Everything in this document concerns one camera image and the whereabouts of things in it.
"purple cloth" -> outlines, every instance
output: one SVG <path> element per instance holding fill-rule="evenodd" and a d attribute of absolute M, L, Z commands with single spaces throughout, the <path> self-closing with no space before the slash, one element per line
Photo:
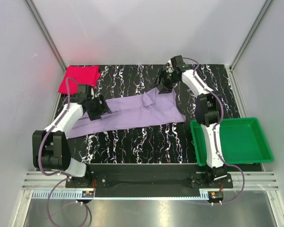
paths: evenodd
<path fill-rule="evenodd" d="M 68 138 L 80 137 L 102 131 L 124 130 L 167 123 L 185 122 L 176 107 L 176 93 L 160 94 L 154 88 L 143 95 L 106 100 L 112 113 L 90 121 L 85 113 L 74 124 Z"/>

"green tray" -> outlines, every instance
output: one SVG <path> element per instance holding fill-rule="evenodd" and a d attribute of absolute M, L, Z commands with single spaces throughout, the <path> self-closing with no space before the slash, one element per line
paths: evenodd
<path fill-rule="evenodd" d="M 206 165 L 206 144 L 201 126 L 190 122 L 199 166 Z M 274 160 L 257 118 L 224 119 L 220 140 L 225 161 L 229 164 L 263 163 Z"/>

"black tabletop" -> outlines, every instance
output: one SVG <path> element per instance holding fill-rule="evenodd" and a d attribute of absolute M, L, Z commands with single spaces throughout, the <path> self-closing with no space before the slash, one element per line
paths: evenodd
<path fill-rule="evenodd" d="M 105 99 L 143 94 L 152 88 L 162 65 L 102 65 L 97 89 Z M 224 65 L 201 64 L 197 70 L 213 90 L 222 93 L 225 118 L 240 117 Z M 195 163 L 190 131 L 194 120 L 195 96 L 179 82 L 175 85 L 179 111 L 185 123 L 100 132 L 69 139 L 72 157 L 86 163 Z M 67 102 L 61 95 L 57 114 Z"/>

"purple cable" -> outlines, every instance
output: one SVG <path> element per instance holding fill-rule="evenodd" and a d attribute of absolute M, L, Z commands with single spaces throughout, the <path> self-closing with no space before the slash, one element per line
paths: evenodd
<path fill-rule="evenodd" d="M 194 61 L 194 62 L 197 64 L 197 66 L 194 68 L 194 71 L 193 71 L 193 75 L 195 75 L 195 72 L 196 72 L 197 68 L 199 67 L 199 63 L 198 63 L 196 60 L 192 59 L 192 58 L 183 58 L 183 59 L 188 59 L 188 60 Z M 203 86 L 203 84 L 201 83 L 201 81 L 200 81 L 197 77 L 195 77 L 195 79 L 196 79 L 196 81 L 198 81 L 198 83 L 200 84 L 200 86 L 201 86 L 202 88 L 204 88 L 204 86 Z M 219 124 L 221 124 L 221 122 L 222 122 L 222 120 L 223 120 L 223 117 L 224 117 L 223 104 L 222 104 L 221 100 L 219 99 L 219 97 L 218 97 L 214 92 L 212 92 L 212 91 L 210 91 L 210 90 L 208 90 L 208 89 L 205 89 L 205 90 L 206 90 L 207 92 L 209 92 L 212 96 L 214 96 L 214 97 L 217 99 L 217 101 L 218 101 L 218 103 L 219 103 L 219 105 L 220 105 L 220 109 L 221 109 L 221 117 L 220 117 L 219 121 L 218 121 L 218 122 L 214 125 L 214 127 L 213 127 L 213 139 L 214 139 L 214 146 L 215 146 L 215 148 L 216 148 L 216 154 L 218 155 L 219 159 L 221 159 L 221 161 L 222 161 L 226 166 L 235 167 L 236 169 L 238 169 L 238 170 L 241 172 L 242 178 L 243 178 L 242 188 L 241 188 L 239 194 L 238 194 L 235 198 L 233 198 L 233 199 L 231 199 L 231 200 L 226 201 L 226 202 L 223 203 L 223 204 L 228 204 L 228 203 L 234 202 L 235 200 L 237 200 L 237 199 L 241 196 L 241 194 L 242 194 L 242 192 L 243 192 L 243 190 L 244 190 L 244 187 L 245 187 L 245 176 L 244 176 L 244 173 L 243 173 L 243 171 L 242 171 L 242 169 L 241 169 L 240 167 L 238 167 L 238 166 L 236 166 L 236 165 L 231 165 L 231 164 L 226 163 L 225 160 L 222 158 L 222 156 L 221 156 L 220 153 L 219 153 L 215 128 L 216 128 Z"/>
<path fill-rule="evenodd" d="M 68 83 L 68 80 L 69 80 L 69 79 L 71 79 L 71 80 L 74 81 L 76 84 L 78 84 L 75 79 L 70 78 L 70 77 L 66 78 L 66 80 L 65 80 L 65 82 L 66 82 L 66 89 L 67 89 L 67 106 L 66 106 L 66 109 L 65 109 L 64 112 L 61 114 L 61 116 L 56 120 L 55 125 L 53 125 L 53 126 L 46 132 L 46 134 L 44 135 L 44 137 L 43 137 L 43 139 L 42 139 L 42 141 L 41 141 L 41 144 L 40 144 L 39 152 L 38 152 L 38 165 L 39 165 L 39 169 L 40 169 L 41 173 L 43 173 L 45 176 L 52 176 L 52 175 L 58 174 L 58 173 L 61 173 L 61 174 L 63 174 L 63 175 L 66 176 L 65 179 L 63 179 L 62 181 L 60 181 L 58 184 L 55 185 L 55 187 L 51 190 L 51 192 L 50 192 L 50 194 L 49 194 L 49 196 L 48 196 L 48 198 L 47 198 L 46 212 L 47 212 L 47 215 L 48 215 L 48 218 L 49 218 L 50 222 L 51 222 L 55 227 L 59 227 L 59 226 L 53 221 L 53 219 L 52 219 L 52 217 L 51 217 L 51 214 L 50 214 L 50 212 L 49 212 L 49 200 L 50 200 L 50 197 L 51 197 L 52 193 L 53 193 L 54 190 L 58 187 L 58 185 L 61 184 L 61 183 L 64 182 L 64 181 L 68 180 L 68 179 L 71 177 L 71 175 L 68 174 L 68 173 L 65 173 L 65 172 L 61 172 L 61 171 L 55 171 L 55 172 L 50 173 L 50 174 L 46 173 L 45 170 L 44 170 L 43 167 L 42 167 L 41 155 L 42 155 L 42 149 L 43 149 L 43 147 L 44 147 L 44 143 L 45 143 L 47 137 L 48 137 L 49 134 L 52 132 L 52 130 L 56 127 L 56 125 L 61 121 L 61 119 L 66 115 L 68 109 L 70 108 L 70 105 L 71 105 L 71 93 L 70 93 L 70 86 L 69 86 L 69 83 Z M 84 207 L 85 207 L 85 210 L 86 210 L 86 217 L 85 217 L 84 221 L 82 222 L 82 224 L 81 224 L 79 227 L 81 227 L 81 226 L 83 226 L 83 225 L 85 224 L 85 222 L 86 222 L 86 220 L 87 220 L 87 217 L 88 217 L 88 211 L 89 211 L 89 213 L 90 213 L 90 215 L 91 215 L 91 212 L 90 212 L 88 206 L 87 206 L 85 203 L 83 203 L 83 204 L 84 204 Z"/>

